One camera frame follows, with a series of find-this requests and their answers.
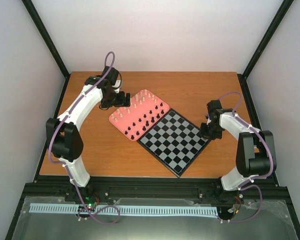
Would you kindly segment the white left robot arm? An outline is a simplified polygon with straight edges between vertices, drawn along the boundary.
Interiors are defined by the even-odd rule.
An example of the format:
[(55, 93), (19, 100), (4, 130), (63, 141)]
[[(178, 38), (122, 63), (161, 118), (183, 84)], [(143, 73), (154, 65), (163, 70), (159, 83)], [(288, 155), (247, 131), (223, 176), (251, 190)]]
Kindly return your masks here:
[(114, 67), (105, 66), (101, 75), (86, 79), (80, 94), (64, 113), (49, 118), (45, 125), (50, 162), (62, 164), (70, 183), (78, 187), (76, 195), (85, 202), (93, 198), (94, 188), (88, 185), (90, 175), (82, 160), (84, 143), (80, 128), (97, 104), (106, 110), (131, 105), (130, 94), (120, 91), (121, 83), (121, 73)]

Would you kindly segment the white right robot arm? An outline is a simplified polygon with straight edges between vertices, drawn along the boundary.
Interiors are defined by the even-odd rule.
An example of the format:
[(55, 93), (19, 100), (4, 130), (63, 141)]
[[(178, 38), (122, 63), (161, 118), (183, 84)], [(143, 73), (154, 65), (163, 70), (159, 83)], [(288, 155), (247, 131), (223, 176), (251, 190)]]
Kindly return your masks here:
[(200, 136), (213, 141), (227, 131), (237, 140), (235, 167), (220, 177), (214, 197), (223, 200), (228, 192), (240, 191), (248, 183), (266, 179), (276, 170), (274, 136), (243, 120), (231, 108), (223, 108), (220, 100), (207, 103), (206, 123), (200, 125)]

